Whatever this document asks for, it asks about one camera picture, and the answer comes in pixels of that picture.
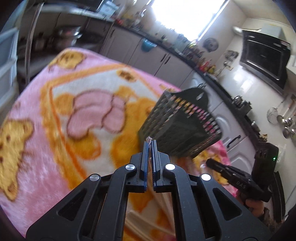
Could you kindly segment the person's right hand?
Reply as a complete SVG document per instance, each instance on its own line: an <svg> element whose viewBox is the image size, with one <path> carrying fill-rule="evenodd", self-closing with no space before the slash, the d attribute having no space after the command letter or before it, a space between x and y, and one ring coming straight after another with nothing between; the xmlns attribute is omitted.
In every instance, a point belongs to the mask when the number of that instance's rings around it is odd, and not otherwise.
<svg viewBox="0 0 296 241"><path fill-rule="evenodd" d="M237 200L257 218L261 217L264 214L264 203L260 200L253 200L253 199L242 199L242 194L236 194Z"/></svg>

